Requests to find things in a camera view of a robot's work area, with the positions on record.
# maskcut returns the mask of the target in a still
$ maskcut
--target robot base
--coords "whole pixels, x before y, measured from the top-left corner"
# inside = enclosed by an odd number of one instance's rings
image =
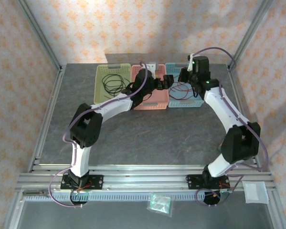
[[[213,177],[211,180],[208,181],[207,185],[205,185],[203,175],[200,174],[187,175],[186,180],[189,189],[195,190],[201,188],[222,189],[230,186],[229,178],[227,176]]]
[[[79,181],[80,185],[78,185],[77,182],[75,182],[74,179],[71,178],[69,174],[63,175],[62,181],[61,181],[61,186],[60,189],[71,189],[71,190],[76,190],[78,188],[83,188],[87,190],[101,190],[103,187],[104,183],[104,176],[103,175],[89,175],[86,174],[80,179],[84,179],[84,182]]]

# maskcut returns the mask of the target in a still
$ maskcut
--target pink basket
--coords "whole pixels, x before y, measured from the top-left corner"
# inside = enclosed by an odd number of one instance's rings
[[[136,75],[142,67],[140,65],[133,65],[131,67],[131,80],[134,82]],[[163,76],[166,74],[166,68],[164,64],[159,64],[158,70],[156,70],[156,76],[163,80]],[[150,94],[144,97],[140,105],[138,105],[134,110],[163,110],[167,108],[169,103],[169,93],[168,90],[154,90],[152,96]]]

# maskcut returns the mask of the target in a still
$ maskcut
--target green basket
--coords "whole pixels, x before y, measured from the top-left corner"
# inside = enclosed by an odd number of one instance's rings
[[[120,64],[101,64],[97,66],[95,78],[95,91],[94,91],[94,104],[103,103],[109,98],[113,98],[108,92],[105,91],[102,79],[108,74],[119,74],[125,80],[127,85],[128,81],[131,82],[131,65],[129,63]]]

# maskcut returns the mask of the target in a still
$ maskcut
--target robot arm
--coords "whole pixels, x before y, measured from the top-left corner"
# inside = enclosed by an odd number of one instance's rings
[[[181,69],[179,82],[190,83],[196,93],[213,109],[219,117],[226,131],[226,136],[221,146],[221,154],[208,166],[203,173],[207,184],[212,177],[223,176],[234,167],[236,163],[243,162],[258,153],[258,140],[246,129],[239,119],[248,124],[258,135],[260,126],[258,123],[250,123],[232,104],[224,89],[222,96],[237,113],[234,113],[223,101],[220,94],[219,81],[211,79],[209,71],[209,59],[206,56],[188,56],[190,61],[188,68]]]
[[[146,74],[145,71],[148,71],[148,74],[144,86],[134,96],[128,97],[130,94],[136,92],[143,84]],[[68,171],[68,176],[74,183],[79,187],[83,187],[88,181],[89,154],[92,145],[99,137],[102,123],[121,112],[135,108],[142,103],[144,96],[152,93],[153,90],[167,90],[170,88],[173,84],[173,75],[164,75],[163,78],[163,81],[157,78],[155,79],[151,71],[142,69],[137,74],[135,81],[130,83],[126,89],[115,98],[97,105],[89,106],[87,104],[81,104],[78,107],[71,122],[82,112],[93,108],[101,108],[83,115],[70,130],[70,137],[76,142],[76,148],[73,147],[72,165],[74,166]]]

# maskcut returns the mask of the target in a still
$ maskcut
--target wall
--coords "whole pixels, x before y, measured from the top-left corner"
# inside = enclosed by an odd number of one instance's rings
[[[286,214],[286,0],[274,1],[237,73],[244,110],[262,126]]]
[[[27,2],[58,60],[66,64],[184,62],[188,53],[209,46],[233,54],[262,0]],[[209,53],[213,63],[229,61],[220,51]]]
[[[0,228],[26,172],[56,70],[14,0],[0,0]]]

